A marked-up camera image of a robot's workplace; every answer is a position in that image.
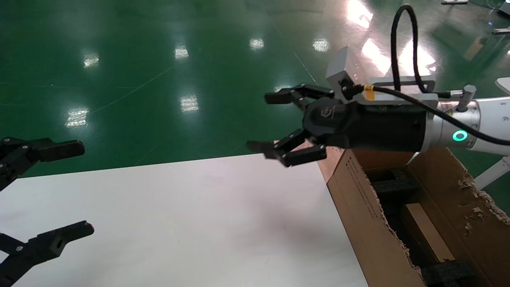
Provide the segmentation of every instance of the robotic arm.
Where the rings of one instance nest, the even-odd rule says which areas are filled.
[[[388,93],[390,90],[384,87],[393,86],[392,79],[370,79],[349,47],[336,53],[327,69],[327,80],[333,89],[302,84],[267,93],[266,103],[294,103],[303,111],[302,129],[277,144],[249,141],[248,148],[264,153],[266,158],[278,159],[285,166],[324,159],[326,146],[407,152],[443,146],[510,155],[510,146],[482,140],[466,131],[471,128],[510,140],[510,97],[473,100],[476,88],[472,85],[445,96],[433,92],[432,77],[424,77],[425,93],[416,92],[414,77],[400,77],[403,90],[410,95],[406,97],[418,101],[420,105],[416,105]],[[440,101],[440,97],[458,97],[458,101]],[[452,124],[445,119],[448,117],[468,128]],[[305,140],[313,146],[292,151]]]

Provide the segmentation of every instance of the cardboard scrap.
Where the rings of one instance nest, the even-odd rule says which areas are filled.
[[[469,222],[466,222],[466,226],[464,226],[465,230],[466,230],[466,233],[464,233],[464,236],[468,236],[471,234],[471,224]]]
[[[464,178],[463,180],[459,180],[458,184],[461,187],[461,189],[470,189],[471,193],[474,195],[475,198],[485,199],[485,203],[486,203],[485,205],[486,205],[486,207],[489,208],[489,211],[499,221],[503,222],[506,225],[510,225],[510,218],[508,217],[506,212],[504,212],[501,208],[499,208],[496,205],[496,203],[494,202],[494,200],[492,199],[492,197],[489,194],[487,194],[483,190],[478,190],[476,188],[476,184],[475,184],[473,178]]]

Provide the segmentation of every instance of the cardboard flap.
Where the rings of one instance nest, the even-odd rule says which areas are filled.
[[[414,155],[414,153],[408,152],[383,152],[360,149],[353,149],[353,152],[364,170],[381,168],[383,166],[404,166]]]
[[[343,153],[327,185],[369,286],[425,286],[406,248],[389,228],[352,150]]]
[[[479,196],[473,178],[446,148],[420,154],[410,169],[425,188],[423,209],[455,258],[479,273],[480,286],[508,286],[510,226],[493,214],[490,197]]]

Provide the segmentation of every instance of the green led ring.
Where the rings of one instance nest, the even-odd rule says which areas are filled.
[[[463,130],[458,130],[458,131],[453,133],[452,138],[455,141],[463,141],[466,138],[468,138],[468,133],[466,131],[463,131]]]

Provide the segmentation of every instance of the cable connector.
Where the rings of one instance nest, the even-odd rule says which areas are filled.
[[[365,90],[364,85],[354,85],[352,87],[342,87],[342,94],[348,100],[352,100],[355,95],[362,93]]]

